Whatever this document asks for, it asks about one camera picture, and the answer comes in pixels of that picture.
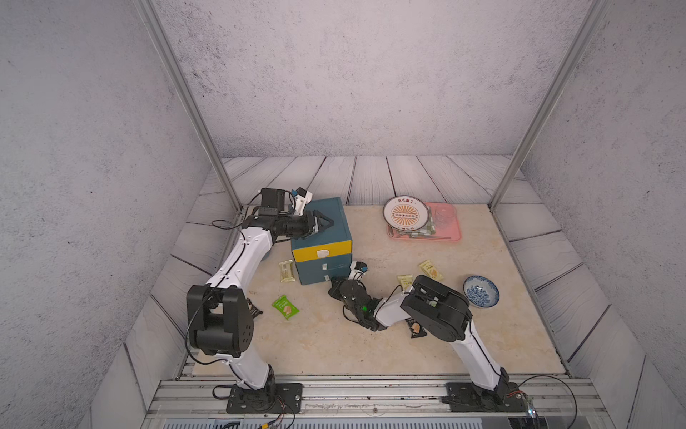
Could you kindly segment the teal bottom drawer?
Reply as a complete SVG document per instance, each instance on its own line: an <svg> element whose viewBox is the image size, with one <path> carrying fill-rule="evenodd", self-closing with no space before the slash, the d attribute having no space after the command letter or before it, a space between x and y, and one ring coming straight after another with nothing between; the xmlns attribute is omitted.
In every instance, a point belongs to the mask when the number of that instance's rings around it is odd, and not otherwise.
<svg viewBox="0 0 686 429"><path fill-rule="evenodd" d="M315 264L306 266L297 265L298 278L302 285L311 285L320 282L330 282L334 277L347 278L350 273L349 266L329 266L325 264Z"/></svg>

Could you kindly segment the teal drawer cabinet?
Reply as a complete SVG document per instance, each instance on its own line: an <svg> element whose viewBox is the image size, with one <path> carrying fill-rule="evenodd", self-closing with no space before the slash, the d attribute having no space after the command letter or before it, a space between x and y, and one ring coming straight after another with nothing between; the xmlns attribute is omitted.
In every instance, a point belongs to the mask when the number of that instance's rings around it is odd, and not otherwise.
<svg viewBox="0 0 686 429"><path fill-rule="evenodd" d="M305 209L309 211L318 210L322 212L326 216L329 216L329 218L332 218L335 221L335 225L324 232L318 232L305 239L297 239L292 241L305 241L305 243L316 245L352 240L352 235L348 226L348 221L341 198L325 198L312 201L307 204Z"/></svg>

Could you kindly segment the yellow drawer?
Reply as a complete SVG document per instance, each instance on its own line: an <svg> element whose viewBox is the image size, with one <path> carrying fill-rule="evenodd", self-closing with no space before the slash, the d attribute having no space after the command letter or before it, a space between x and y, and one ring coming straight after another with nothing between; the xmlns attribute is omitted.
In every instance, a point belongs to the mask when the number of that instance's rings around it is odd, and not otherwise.
<svg viewBox="0 0 686 429"><path fill-rule="evenodd" d="M352 253L352 247L352 240L316 245L305 241L291 241L291 252L298 263L349 255Z"/></svg>

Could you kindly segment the yellow cookie packet one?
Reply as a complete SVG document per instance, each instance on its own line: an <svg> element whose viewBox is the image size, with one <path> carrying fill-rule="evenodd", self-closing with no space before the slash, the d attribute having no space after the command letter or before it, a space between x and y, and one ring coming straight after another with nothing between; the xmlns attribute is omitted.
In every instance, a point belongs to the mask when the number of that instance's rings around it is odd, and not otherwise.
<svg viewBox="0 0 686 429"><path fill-rule="evenodd" d="M294 261L292 259L285 260L279 263L280 281L281 282L295 282L294 275Z"/></svg>

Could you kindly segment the yellow cookie packet three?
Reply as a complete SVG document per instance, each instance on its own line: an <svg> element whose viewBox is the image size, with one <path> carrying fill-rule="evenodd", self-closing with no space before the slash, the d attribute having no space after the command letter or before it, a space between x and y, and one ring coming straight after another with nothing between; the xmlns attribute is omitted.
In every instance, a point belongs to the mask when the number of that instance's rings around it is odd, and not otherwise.
<svg viewBox="0 0 686 429"><path fill-rule="evenodd" d="M397 276L398 285L403 291L408 291L413 285L414 277L412 275L398 275Z"/></svg>

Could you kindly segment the green cookie packet one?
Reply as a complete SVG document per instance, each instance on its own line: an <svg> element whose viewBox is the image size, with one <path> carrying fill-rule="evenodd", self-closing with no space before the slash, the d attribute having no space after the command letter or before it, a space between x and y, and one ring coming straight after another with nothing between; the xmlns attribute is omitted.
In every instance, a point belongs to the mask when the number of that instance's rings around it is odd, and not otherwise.
<svg viewBox="0 0 686 429"><path fill-rule="evenodd" d="M282 295L275 302L273 302L272 307L280 312L280 314L286 319L290 320L293 316L299 313L299 309L289 300L286 295Z"/></svg>

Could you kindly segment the black cookie packet one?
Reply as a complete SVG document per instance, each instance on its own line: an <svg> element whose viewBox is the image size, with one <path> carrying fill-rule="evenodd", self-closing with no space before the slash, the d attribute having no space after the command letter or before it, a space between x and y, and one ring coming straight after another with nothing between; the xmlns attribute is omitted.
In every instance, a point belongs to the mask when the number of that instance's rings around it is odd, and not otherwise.
<svg viewBox="0 0 686 429"><path fill-rule="evenodd" d="M413 318L408 318L406 322L412 339L423 338L428 335L425 329Z"/></svg>

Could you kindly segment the yellow cookie packet two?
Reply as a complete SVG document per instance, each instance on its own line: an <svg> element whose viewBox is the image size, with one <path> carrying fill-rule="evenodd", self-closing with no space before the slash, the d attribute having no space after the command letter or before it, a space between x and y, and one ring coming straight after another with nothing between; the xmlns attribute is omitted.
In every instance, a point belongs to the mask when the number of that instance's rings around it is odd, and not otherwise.
<svg viewBox="0 0 686 429"><path fill-rule="evenodd" d="M440 282L444 279L443 274L430 259L421 262L419 267L426 276L430 277L434 281Z"/></svg>

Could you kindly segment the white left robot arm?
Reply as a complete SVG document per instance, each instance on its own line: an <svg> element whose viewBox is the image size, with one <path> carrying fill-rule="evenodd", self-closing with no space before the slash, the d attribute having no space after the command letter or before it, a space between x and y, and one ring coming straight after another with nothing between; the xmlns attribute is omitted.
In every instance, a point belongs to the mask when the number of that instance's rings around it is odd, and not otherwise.
<svg viewBox="0 0 686 429"><path fill-rule="evenodd" d="M273 370L251 345L255 323L248 305L248 289L257 268L277 239L304 239L334 225L317 210L308 210L313 194L303 188L264 188L261 203L234 228L238 241L218 271L187 292L188 327L185 345L201 350L210 361L230 368L237 385L251 391L270 391Z"/></svg>

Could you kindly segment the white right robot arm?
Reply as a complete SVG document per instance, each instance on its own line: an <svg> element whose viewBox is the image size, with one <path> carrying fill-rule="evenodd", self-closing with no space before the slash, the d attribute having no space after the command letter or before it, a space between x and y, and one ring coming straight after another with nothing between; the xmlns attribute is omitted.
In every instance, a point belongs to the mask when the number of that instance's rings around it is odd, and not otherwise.
<svg viewBox="0 0 686 429"><path fill-rule="evenodd" d="M483 399L503 405L510 392L509 375L482 344L462 293L419 275L407 291L392 293L384 300L372 298L361 281L332 279L329 295L343 303L351 321L372 332L413 320L428 334L451 345L470 375L473 391Z"/></svg>

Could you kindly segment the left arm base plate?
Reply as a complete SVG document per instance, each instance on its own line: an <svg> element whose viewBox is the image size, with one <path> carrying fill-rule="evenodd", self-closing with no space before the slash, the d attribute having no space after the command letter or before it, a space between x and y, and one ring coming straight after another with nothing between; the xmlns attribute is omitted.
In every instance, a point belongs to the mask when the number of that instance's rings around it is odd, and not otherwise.
<svg viewBox="0 0 686 429"><path fill-rule="evenodd" d="M271 383L257 390L234 384L227 399L226 412L238 414L298 414L303 400L302 384Z"/></svg>

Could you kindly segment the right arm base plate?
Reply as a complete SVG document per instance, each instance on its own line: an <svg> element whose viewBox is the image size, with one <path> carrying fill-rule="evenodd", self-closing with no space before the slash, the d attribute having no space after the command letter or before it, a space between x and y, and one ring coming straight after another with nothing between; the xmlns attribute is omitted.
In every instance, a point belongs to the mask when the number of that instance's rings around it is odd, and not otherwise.
<svg viewBox="0 0 686 429"><path fill-rule="evenodd" d="M447 394L441 402L451 412L458 413L506 413L527 412L529 406L523 393L516 393L515 383L499 384L495 391L485 390L472 383L448 383Z"/></svg>

